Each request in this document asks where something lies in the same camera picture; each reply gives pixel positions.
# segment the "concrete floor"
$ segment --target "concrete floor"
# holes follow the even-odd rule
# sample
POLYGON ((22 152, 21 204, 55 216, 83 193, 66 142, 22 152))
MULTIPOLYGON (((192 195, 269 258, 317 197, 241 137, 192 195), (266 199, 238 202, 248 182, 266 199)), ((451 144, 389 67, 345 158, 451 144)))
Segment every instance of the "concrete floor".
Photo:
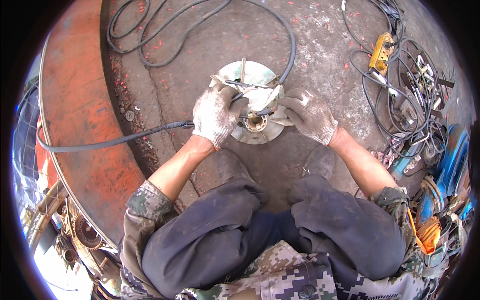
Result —
MULTIPOLYGON (((149 15, 159 2, 152 1, 149 15)), ((165 19, 189 2, 190 0, 168 1, 145 35, 153 32, 165 19)), ((148 60, 157 63, 168 58, 194 20, 221 2, 212 0, 202 3, 175 19, 144 47, 148 60)), ((273 0, 262 2, 291 21, 297 39, 295 65, 284 84, 285 90, 303 87, 322 95, 340 126, 346 128, 366 149, 383 151, 386 143, 365 98, 361 75, 352 66, 345 69, 346 63, 350 65, 348 57, 351 50, 359 48, 359 45, 355 41, 353 46, 350 45, 353 38, 343 21, 341 1, 327 0, 318 4, 303 0, 296 0, 293 4, 273 0)), ((422 42, 435 66, 442 68, 447 76, 455 68, 456 85, 451 98, 458 97, 459 100, 451 106, 448 121, 460 122, 468 127, 475 119, 470 109, 473 107, 472 93, 447 37, 418 1, 398 2, 405 11, 407 36, 422 42)), ((119 0, 113 1, 110 15, 122 3, 119 0)), ((144 1, 135 1, 125 9, 116 26, 117 34, 124 32, 140 18, 142 6, 145 6, 144 1)), ((369 1, 350 0, 346 10, 348 16, 353 13, 348 17, 353 32, 358 37, 364 37, 366 45, 375 43, 378 35, 388 28, 384 15, 369 1)), ((133 47, 139 32, 140 29, 134 30, 117 45, 123 49, 133 47)), ((119 122, 122 126, 137 131, 176 120, 192 120, 195 100, 208 86, 210 75, 242 57, 264 64, 276 74, 281 74, 286 66, 283 59, 288 56, 288 47, 285 29, 270 13, 255 5, 233 0, 193 30, 177 58, 165 67, 145 67, 137 51, 127 55, 110 51, 103 55, 111 57, 111 75, 118 83, 118 104, 135 112, 134 122, 127 122, 121 114, 118 116, 119 122)), ((363 70, 368 69, 368 57, 359 56, 355 61, 363 70)), ((377 92, 378 88, 372 86, 371 94, 376 96, 377 92)), ((145 157, 137 156, 137 161, 141 166, 149 166, 143 168, 146 176, 172 157, 188 140, 191 131, 175 129, 150 135, 145 141, 138 142, 145 157)), ((229 137, 224 148, 237 153, 247 164, 253 179, 265 187, 270 201, 264 209, 279 212, 289 208, 289 186, 300 178, 304 160, 316 146, 316 142, 301 136, 295 128, 285 128, 276 139, 267 144, 249 145, 229 137)), ((422 175, 418 174, 402 180, 400 184, 408 188, 410 195, 414 195, 419 189, 421 178, 422 175)), ((341 159, 337 160, 331 183, 340 191, 354 194, 357 190, 356 183, 341 159)), ((218 184, 213 158, 209 157, 187 182, 180 199, 188 206, 218 184)))

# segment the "work boot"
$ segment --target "work boot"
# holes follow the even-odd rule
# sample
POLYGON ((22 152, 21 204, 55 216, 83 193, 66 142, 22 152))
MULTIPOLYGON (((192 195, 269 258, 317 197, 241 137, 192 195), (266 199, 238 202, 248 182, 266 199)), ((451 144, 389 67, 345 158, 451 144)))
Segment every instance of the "work boot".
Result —
POLYGON ((319 145, 308 155, 305 166, 303 167, 302 177, 305 176, 305 174, 318 174, 329 181, 332 177, 335 163, 335 152, 330 147, 319 145))
POLYGON ((245 178, 254 182, 248 174, 247 166, 230 150, 220 149, 214 154, 213 159, 222 184, 232 178, 245 178))

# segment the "forearm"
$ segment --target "forearm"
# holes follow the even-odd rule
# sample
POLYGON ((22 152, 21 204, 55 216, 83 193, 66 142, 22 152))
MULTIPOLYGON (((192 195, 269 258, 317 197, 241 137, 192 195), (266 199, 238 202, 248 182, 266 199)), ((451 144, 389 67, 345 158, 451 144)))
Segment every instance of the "forearm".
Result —
POLYGON ((175 201, 195 168, 214 150, 211 141, 192 135, 187 143, 148 180, 171 201, 175 201))
POLYGON ((345 129, 337 128, 329 146, 343 159, 365 196, 370 197, 384 187, 397 186, 382 164, 345 129))

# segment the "button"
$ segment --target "button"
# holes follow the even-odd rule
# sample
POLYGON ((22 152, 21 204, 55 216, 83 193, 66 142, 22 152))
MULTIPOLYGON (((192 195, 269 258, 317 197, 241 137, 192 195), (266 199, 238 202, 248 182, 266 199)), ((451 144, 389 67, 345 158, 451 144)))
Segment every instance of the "button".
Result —
POLYGON ((299 290, 299 297, 301 299, 310 299, 314 293, 315 293, 315 288, 312 287, 311 285, 306 285, 299 290))

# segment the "hand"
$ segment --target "hand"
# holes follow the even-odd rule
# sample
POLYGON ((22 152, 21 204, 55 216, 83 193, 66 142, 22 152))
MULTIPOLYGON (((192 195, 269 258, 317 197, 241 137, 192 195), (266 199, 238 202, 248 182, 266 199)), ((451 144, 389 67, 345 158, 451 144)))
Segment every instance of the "hand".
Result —
POLYGON ((287 107, 285 114, 292 120, 298 131, 325 146, 330 143, 337 128, 327 103, 318 95, 303 89, 293 89, 278 100, 287 107))
POLYGON ((232 133, 241 109, 248 104, 244 97, 231 103, 237 93, 229 85, 215 84, 204 91, 193 108, 195 129, 192 133, 209 139, 217 150, 232 133))

